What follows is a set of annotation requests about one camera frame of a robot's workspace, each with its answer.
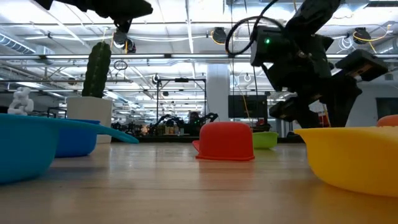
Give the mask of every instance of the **cactus plant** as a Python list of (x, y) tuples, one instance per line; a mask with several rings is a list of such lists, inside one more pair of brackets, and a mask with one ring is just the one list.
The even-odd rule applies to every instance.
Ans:
[(105, 42), (97, 43), (88, 57), (86, 80), (82, 96), (103, 97), (105, 83), (111, 64), (111, 46)]

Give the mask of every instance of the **white figurine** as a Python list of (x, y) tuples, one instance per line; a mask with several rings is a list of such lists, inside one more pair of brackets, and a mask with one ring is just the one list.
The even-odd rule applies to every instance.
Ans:
[(29, 99), (30, 88), (19, 87), (14, 93), (14, 99), (8, 107), (9, 114), (27, 115), (32, 112), (34, 108), (33, 100)]

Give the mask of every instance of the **cable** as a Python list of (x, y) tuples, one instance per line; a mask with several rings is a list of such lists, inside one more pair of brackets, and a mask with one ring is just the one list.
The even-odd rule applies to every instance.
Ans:
[[(234, 21), (233, 0), (230, 0), (230, 3), (231, 3), (231, 30), (232, 30), (233, 21)], [(233, 50), (234, 50), (234, 40), (232, 39), (232, 51)], [(232, 80), (232, 96), (234, 97), (235, 96), (235, 61), (234, 61), (234, 58), (232, 58), (232, 67), (231, 68), (232, 68), (232, 79), (233, 79)], [(232, 101), (232, 117), (233, 117), (233, 121), (235, 122), (235, 100)]]
[(242, 24), (244, 24), (245, 22), (248, 22), (248, 21), (250, 21), (250, 20), (253, 20), (253, 19), (256, 19), (256, 21), (255, 21), (255, 23), (254, 23), (254, 25), (253, 25), (253, 30), (255, 30), (255, 29), (257, 28), (257, 25), (258, 25), (258, 23), (260, 22), (261, 19), (265, 19), (265, 20), (270, 21), (270, 22), (272, 22), (273, 24), (275, 24), (275, 25), (282, 31), (283, 34), (285, 34), (286, 36), (288, 36), (288, 34), (287, 34), (285, 28), (283, 27), (283, 25), (282, 25), (280, 22), (276, 21), (275, 19), (271, 19), (271, 18), (268, 18), (268, 17), (264, 17), (264, 16), (263, 16), (264, 13), (265, 13), (272, 5), (274, 5), (277, 1), (278, 1), (278, 0), (272, 0), (265, 8), (261, 11), (261, 13), (260, 13), (259, 16), (252, 16), (252, 17), (248, 17), (248, 18), (242, 19), (242, 20), (238, 21), (238, 22), (235, 24), (235, 26), (233, 26), (233, 27), (231, 28), (231, 30), (229, 31), (229, 33), (228, 33), (228, 35), (227, 35), (227, 37), (226, 37), (226, 41), (225, 41), (225, 51), (228, 53), (228, 55), (235, 56), (235, 55), (242, 54), (243, 52), (247, 51), (247, 50), (250, 48), (250, 46), (253, 44), (253, 42), (254, 42), (254, 37), (253, 37), (253, 36), (250, 36), (250, 41), (249, 41), (249, 43), (248, 43), (247, 46), (245, 46), (242, 50), (240, 50), (240, 51), (238, 51), (238, 52), (231, 52), (231, 51), (229, 50), (229, 41), (231, 40), (232, 35), (233, 35), (233, 33), (235, 32), (235, 30), (236, 30), (240, 25), (242, 25)]
[(297, 12), (297, 1), (293, 0), (294, 11)]
[(216, 43), (216, 44), (218, 44), (218, 45), (225, 45), (225, 44), (223, 44), (223, 43), (217, 42), (217, 41), (213, 38), (213, 34), (214, 34), (214, 31), (211, 31), (210, 37), (211, 37), (211, 39), (214, 41), (214, 43)]
[(372, 42), (368, 42), (368, 43), (369, 43), (369, 45), (371, 46), (371, 48), (372, 48), (372, 50), (374, 51), (374, 53), (377, 54), (377, 51), (376, 51), (376, 49), (373, 47)]
[(114, 32), (112, 33), (111, 49), (112, 49), (112, 47), (113, 47), (113, 39), (114, 39)]
[(362, 41), (366, 41), (366, 42), (373, 42), (373, 41), (377, 41), (377, 40), (381, 40), (381, 39), (385, 38), (387, 36), (387, 34), (389, 33), (390, 27), (391, 27), (391, 25), (389, 24), (387, 26), (387, 32), (382, 37), (377, 37), (375, 39), (362, 39), (362, 38), (359, 38), (359, 37), (355, 36), (355, 34), (357, 34), (356, 31), (354, 32), (353, 36), (355, 37), (355, 39), (358, 39), (358, 40), (362, 40)]

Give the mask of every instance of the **black screen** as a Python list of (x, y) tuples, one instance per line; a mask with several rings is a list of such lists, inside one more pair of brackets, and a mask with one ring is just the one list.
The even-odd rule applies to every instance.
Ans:
[[(267, 96), (244, 96), (250, 118), (268, 118)], [(248, 118), (243, 96), (228, 97), (228, 115), (230, 118)]]

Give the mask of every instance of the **wooden table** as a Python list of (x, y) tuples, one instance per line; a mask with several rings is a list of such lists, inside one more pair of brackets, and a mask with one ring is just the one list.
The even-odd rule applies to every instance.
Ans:
[(398, 223), (398, 198), (323, 184), (303, 144), (254, 162), (194, 159), (190, 144), (102, 145), (0, 187), (0, 223)]

